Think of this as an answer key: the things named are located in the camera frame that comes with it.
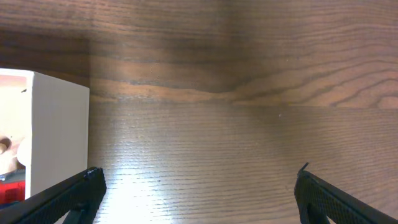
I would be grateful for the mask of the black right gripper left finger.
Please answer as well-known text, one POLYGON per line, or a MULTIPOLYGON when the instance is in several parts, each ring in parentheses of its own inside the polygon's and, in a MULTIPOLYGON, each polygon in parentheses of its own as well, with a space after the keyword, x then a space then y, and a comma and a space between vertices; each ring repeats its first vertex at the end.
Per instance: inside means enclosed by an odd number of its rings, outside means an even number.
POLYGON ((1 210, 1 223, 92 224, 106 193, 103 169, 90 167, 30 198, 1 210))

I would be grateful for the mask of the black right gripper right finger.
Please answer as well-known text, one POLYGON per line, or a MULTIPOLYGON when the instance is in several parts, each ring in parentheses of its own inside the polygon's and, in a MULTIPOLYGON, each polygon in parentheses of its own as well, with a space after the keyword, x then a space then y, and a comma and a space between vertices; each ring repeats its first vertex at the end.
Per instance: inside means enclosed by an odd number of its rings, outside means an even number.
POLYGON ((397 224, 395 218, 315 176, 298 171, 294 195, 301 224, 397 224))

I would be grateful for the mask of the red toy truck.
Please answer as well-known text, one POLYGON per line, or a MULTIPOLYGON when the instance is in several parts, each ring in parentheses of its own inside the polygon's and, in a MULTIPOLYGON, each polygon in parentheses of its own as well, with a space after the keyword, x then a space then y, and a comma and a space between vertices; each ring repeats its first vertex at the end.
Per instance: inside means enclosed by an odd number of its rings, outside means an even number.
POLYGON ((25 200, 25 170, 1 174, 1 209, 25 200))

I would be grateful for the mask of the wooden rattle drum toy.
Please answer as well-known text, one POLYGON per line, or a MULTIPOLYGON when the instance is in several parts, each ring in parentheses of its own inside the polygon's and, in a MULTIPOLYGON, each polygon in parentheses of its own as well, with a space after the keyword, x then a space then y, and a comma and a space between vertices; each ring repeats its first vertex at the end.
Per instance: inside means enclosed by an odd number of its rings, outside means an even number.
POLYGON ((1 135, 1 174, 26 168, 17 158, 19 146, 24 139, 25 137, 14 138, 1 135))

